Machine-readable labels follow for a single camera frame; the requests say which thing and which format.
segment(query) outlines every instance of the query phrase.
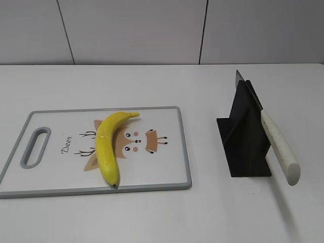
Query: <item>white knife handle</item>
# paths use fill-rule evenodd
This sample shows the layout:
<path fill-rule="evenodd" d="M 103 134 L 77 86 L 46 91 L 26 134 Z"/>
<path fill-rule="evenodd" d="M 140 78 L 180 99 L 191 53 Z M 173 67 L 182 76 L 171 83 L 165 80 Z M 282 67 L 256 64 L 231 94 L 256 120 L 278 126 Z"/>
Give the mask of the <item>white knife handle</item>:
<path fill-rule="evenodd" d="M 300 178 L 300 166 L 281 131 L 265 110 L 261 111 L 261 124 L 277 156 L 288 184 L 291 186 L 296 185 Z"/>

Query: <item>gray cutting board rim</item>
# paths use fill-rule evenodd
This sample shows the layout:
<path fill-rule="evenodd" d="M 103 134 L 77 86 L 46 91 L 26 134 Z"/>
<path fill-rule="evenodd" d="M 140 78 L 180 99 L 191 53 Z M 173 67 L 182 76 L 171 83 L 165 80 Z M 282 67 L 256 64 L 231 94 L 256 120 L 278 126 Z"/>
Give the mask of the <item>gray cutting board rim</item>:
<path fill-rule="evenodd" d="M 162 106 L 162 107 L 130 107 L 130 108 L 101 108 L 101 109 L 75 109 L 75 110 L 41 110 L 33 111 L 29 114 L 22 131 L 9 155 L 9 158 L 0 174 L 0 189 L 1 183 L 6 175 L 6 171 L 15 155 L 17 147 L 28 127 L 28 124 L 34 114 L 42 113 L 63 113 L 63 112 L 93 112 L 93 111 L 126 111 L 126 110 L 142 110 L 144 111 L 162 111 L 176 110 L 177 122 L 179 125 L 179 135 L 181 137 L 182 154 L 185 168 L 184 182 L 179 183 L 157 183 L 157 184 L 138 184 L 138 185 L 123 185 L 118 189 L 110 186 L 99 187 L 83 187 L 83 188 L 66 188 L 66 189 L 49 189 L 49 190 L 22 190 L 22 191 L 0 191 L 0 198 L 19 198 L 19 197 L 39 197 L 39 196 L 64 196 L 64 195 L 81 195 L 81 194 L 102 194 L 102 193 L 121 193 L 121 192 L 139 192 L 139 191 L 158 191 L 158 190 L 182 190 L 191 187 L 191 174 L 189 168 L 188 155 L 186 150 L 185 136 L 183 131 L 182 117 L 180 108 L 177 106 Z"/>

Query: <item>deer text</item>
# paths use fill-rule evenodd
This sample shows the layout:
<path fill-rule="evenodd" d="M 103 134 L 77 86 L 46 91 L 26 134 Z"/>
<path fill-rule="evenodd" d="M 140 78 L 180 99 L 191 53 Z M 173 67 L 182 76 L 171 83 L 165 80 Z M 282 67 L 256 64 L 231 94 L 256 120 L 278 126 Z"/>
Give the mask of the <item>deer text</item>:
<path fill-rule="evenodd" d="M 61 153 L 68 153 L 69 152 L 69 147 L 72 141 L 72 137 L 67 137 L 65 147 L 61 149 Z"/>

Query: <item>deer cartoon print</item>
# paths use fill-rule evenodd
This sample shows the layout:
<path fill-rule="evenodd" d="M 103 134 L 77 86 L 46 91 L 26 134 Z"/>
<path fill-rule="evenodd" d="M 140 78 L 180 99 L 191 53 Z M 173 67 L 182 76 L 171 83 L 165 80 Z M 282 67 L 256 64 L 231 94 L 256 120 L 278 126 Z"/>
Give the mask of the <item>deer cartoon print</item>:
<path fill-rule="evenodd" d="M 96 131 L 98 130 L 102 120 L 94 120 L 94 125 Z M 96 131 L 87 131 L 82 135 L 82 137 L 90 136 L 92 139 L 95 139 L 97 133 Z M 141 139 L 139 131 L 132 131 L 131 127 L 121 127 L 119 128 L 113 137 L 113 148 L 114 153 L 117 158 L 124 158 L 127 159 L 127 155 L 129 152 L 136 153 L 139 149 L 145 149 L 148 153 L 154 154 L 158 150 L 158 145 L 167 145 L 168 142 L 166 136 L 158 137 L 157 131 L 150 129 L 145 133 L 146 137 L 146 144 L 144 144 L 143 140 Z M 95 147 L 90 147 L 89 151 L 82 151 L 79 150 L 78 152 L 74 153 L 78 154 L 81 157 L 88 157 L 90 156 L 84 171 L 91 171 L 94 169 L 99 168 L 97 156 L 95 152 Z"/>

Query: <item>deer antler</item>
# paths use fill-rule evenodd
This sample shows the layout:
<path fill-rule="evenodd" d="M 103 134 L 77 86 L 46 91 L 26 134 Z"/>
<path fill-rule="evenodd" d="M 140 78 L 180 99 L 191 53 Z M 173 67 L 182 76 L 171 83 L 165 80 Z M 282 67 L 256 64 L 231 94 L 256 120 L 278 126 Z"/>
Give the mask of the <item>deer antler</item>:
<path fill-rule="evenodd" d="M 82 137 L 85 137 L 85 136 L 96 136 L 97 133 L 94 132 L 94 131 L 87 131 L 87 132 L 85 132 L 85 133 L 81 133 L 81 134 L 79 134 L 79 135 L 82 135 Z"/>
<path fill-rule="evenodd" d="M 74 153 L 74 154 L 80 154 L 81 157 L 87 157 L 87 156 L 90 156 L 91 154 L 93 154 L 95 152 L 95 148 L 92 148 L 93 149 L 92 151 L 81 151 L 79 150 L 78 153 Z"/>

